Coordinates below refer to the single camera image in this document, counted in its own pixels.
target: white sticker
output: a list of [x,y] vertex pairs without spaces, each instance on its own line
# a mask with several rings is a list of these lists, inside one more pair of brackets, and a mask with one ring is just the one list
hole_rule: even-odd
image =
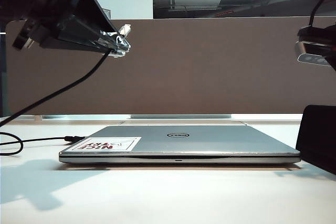
[[68,149],[69,152],[129,152],[138,141],[139,136],[130,137],[90,137]]

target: dell logo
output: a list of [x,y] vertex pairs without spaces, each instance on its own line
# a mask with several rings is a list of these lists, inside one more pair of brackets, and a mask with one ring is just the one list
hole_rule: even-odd
[[170,133],[167,136],[169,137],[187,137],[189,134],[187,133]]

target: silver laptop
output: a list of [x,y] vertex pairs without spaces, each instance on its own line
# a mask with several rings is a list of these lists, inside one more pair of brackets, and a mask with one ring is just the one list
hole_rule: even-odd
[[245,125],[109,126],[59,153],[65,163],[285,164],[300,152]]

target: gray partition panel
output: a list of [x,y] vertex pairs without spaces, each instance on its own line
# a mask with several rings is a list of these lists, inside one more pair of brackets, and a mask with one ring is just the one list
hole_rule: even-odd
[[[326,27],[333,17],[317,17]],[[336,105],[336,72],[298,63],[294,46],[308,17],[114,20],[132,24],[131,51],[108,58],[86,82],[35,114],[302,113]],[[84,75],[98,53],[11,47],[9,107],[17,111]]]

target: desk surface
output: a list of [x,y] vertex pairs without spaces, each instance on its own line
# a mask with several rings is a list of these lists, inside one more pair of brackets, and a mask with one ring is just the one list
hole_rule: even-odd
[[[1,130],[28,139],[89,135],[108,125],[244,123],[295,146],[295,121],[28,120]],[[336,175],[306,162],[79,167],[58,161],[64,148],[62,140],[31,142],[1,158],[2,223],[335,223]]]

